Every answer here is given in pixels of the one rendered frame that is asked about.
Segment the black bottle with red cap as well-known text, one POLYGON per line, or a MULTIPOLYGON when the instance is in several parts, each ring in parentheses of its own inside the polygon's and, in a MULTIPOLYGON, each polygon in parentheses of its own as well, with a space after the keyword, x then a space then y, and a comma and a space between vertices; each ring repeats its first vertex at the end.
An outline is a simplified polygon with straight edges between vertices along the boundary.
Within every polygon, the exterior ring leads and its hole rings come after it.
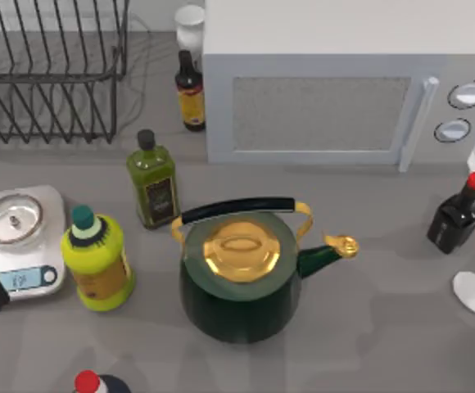
POLYGON ((471 172, 459 193, 437 208, 427 238, 444 254, 462 246, 475 229, 475 171, 471 172))

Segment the dark green and gold kettle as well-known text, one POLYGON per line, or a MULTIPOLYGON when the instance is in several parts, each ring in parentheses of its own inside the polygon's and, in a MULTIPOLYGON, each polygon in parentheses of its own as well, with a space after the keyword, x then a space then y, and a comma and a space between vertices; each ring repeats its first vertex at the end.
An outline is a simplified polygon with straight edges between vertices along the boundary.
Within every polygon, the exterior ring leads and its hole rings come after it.
POLYGON ((351 236, 302 249, 310 207, 287 196, 221 201, 183 212, 170 231, 181 246, 180 295, 190 322, 218 341, 250 344, 281 332, 303 279, 355 257, 351 236))

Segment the yellow-green bottle with teal cap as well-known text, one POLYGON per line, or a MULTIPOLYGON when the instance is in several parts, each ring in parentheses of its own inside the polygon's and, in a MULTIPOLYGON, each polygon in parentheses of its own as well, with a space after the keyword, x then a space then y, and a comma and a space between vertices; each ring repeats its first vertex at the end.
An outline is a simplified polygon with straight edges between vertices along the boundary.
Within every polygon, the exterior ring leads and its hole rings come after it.
POLYGON ((87 205, 76 206, 71 218, 61 239, 61 255, 79 298, 96 312, 120 307, 135 286, 121 227, 112 217, 96 214, 87 205))

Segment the microwave knob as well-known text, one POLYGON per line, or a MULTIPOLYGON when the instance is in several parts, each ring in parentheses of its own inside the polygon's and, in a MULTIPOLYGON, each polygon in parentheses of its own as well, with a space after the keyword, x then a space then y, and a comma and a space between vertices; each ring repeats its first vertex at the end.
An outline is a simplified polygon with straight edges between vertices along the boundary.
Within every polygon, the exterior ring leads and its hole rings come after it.
POLYGON ((475 80, 453 87, 448 94, 447 101, 450 106, 458 110, 475 107, 475 80))
POLYGON ((459 142, 471 131, 471 124, 465 119, 456 119, 439 124, 434 130, 434 137, 441 143, 459 142))

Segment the pale microwave oven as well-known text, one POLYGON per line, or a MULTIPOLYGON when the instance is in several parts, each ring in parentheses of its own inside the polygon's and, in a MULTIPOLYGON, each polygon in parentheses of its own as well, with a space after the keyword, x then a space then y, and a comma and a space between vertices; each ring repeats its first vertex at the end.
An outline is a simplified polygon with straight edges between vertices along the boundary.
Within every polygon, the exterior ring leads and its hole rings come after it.
POLYGON ((475 0, 206 0, 202 67, 212 163, 395 165, 429 76, 440 84, 413 164, 465 162, 475 107, 475 0), (465 119, 453 143, 433 133, 465 119))

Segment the green square oil bottle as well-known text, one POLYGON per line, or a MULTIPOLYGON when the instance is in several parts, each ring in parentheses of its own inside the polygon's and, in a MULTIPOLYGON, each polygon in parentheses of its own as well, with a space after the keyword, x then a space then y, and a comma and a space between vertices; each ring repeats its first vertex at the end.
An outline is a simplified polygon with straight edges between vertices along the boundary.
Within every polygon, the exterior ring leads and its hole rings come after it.
POLYGON ((180 215, 175 163, 169 151, 156 143, 150 129, 137 133, 138 149, 126 160, 137 212, 147 229, 159 228, 180 215))

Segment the dark bottle with red cap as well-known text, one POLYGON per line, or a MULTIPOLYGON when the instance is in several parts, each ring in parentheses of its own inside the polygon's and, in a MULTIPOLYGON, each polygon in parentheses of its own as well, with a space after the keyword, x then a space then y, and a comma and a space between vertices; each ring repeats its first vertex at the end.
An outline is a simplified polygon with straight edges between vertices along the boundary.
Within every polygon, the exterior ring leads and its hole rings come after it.
POLYGON ((76 375, 72 393, 132 393, 132 391, 119 377, 97 374, 87 369, 76 375))

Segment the white vase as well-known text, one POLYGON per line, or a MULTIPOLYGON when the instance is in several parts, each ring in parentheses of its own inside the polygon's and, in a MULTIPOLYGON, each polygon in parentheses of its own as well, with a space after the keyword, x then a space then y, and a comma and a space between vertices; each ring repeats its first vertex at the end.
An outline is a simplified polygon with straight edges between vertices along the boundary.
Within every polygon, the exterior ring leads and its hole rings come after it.
POLYGON ((196 68, 200 68, 204 39, 205 9, 188 4, 180 7, 174 14, 176 38, 179 48, 188 50, 196 68))

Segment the dark bottle with yellow label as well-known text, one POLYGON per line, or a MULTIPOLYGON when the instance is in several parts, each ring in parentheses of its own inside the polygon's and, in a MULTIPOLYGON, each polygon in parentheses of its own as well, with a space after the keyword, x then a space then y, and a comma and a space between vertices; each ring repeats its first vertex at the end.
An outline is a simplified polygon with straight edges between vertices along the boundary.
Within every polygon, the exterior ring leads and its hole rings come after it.
POLYGON ((180 115, 185 128, 201 132, 206 128, 203 77, 195 67, 190 51, 179 51, 179 70, 175 84, 179 96, 180 115))

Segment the white kitchen scale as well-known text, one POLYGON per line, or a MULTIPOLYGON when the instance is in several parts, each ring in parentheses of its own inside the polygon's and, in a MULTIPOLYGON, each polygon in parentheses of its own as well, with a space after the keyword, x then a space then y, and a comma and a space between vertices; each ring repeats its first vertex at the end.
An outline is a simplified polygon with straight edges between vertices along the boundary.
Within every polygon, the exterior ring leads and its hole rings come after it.
POLYGON ((10 299, 49 296, 62 287, 65 204, 52 186, 0 191, 0 283, 10 299))

